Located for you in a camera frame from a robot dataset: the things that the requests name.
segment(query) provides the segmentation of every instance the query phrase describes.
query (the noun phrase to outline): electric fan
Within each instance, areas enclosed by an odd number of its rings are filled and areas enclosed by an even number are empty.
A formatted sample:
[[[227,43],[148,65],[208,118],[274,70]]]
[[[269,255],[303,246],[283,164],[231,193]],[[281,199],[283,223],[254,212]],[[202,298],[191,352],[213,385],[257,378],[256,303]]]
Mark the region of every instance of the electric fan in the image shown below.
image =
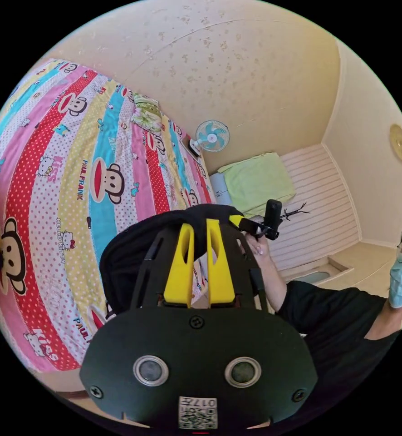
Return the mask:
[[[201,156],[201,149],[221,151],[230,140],[230,132],[224,123],[210,120],[198,126],[195,137],[196,140],[191,139],[189,146],[197,156]]]

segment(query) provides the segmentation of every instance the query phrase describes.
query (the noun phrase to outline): bed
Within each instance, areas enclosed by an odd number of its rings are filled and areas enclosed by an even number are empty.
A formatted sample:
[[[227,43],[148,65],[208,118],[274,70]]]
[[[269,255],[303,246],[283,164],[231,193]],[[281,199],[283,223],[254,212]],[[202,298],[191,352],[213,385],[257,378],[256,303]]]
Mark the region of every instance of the bed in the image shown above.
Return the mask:
[[[135,97],[97,71],[51,59],[0,113],[0,329],[35,372],[79,368],[111,319],[98,265],[113,237],[154,214],[215,202],[186,133],[162,113],[153,132],[134,122]],[[206,287],[202,258],[193,302]]]

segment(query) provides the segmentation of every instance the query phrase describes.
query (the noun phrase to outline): qr code label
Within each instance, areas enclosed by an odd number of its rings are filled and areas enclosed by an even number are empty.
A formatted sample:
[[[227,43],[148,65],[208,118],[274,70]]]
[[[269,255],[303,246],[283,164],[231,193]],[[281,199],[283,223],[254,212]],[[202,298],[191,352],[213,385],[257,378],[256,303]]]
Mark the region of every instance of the qr code label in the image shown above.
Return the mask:
[[[193,398],[181,396],[178,425],[186,430],[214,430],[218,428],[216,398]]]

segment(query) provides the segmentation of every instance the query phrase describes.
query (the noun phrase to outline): pillow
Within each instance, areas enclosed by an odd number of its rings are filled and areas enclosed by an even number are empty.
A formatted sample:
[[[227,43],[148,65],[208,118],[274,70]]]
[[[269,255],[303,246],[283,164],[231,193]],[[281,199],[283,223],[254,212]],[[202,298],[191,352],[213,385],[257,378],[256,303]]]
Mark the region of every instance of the pillow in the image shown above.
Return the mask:
[[[133,92],[135,111],[131,122],[148,132],[158,134],[162,131],[162,113],[159,102],[142,94]]]

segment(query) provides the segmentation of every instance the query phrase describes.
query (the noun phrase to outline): yellow bracket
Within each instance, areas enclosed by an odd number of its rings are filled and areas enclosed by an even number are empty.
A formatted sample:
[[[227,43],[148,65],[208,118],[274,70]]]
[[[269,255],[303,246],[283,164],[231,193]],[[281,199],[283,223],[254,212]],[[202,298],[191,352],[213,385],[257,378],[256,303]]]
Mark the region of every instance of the yellow bracket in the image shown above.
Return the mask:
[[[213,251],[217,260],[213,263]],[[210,305],[232,303],[235,299],[219,220],[207,220],[207,265]]]
[[[242,215],[230,215],[230,222],[233,223],[237,228],[240,226],[240,222],[245,217],[242,217]]]
[[[193,227],[183,224],[163,294],[163,298],[169,304],[186,304],[188,308],[191,307],[194,244]]]

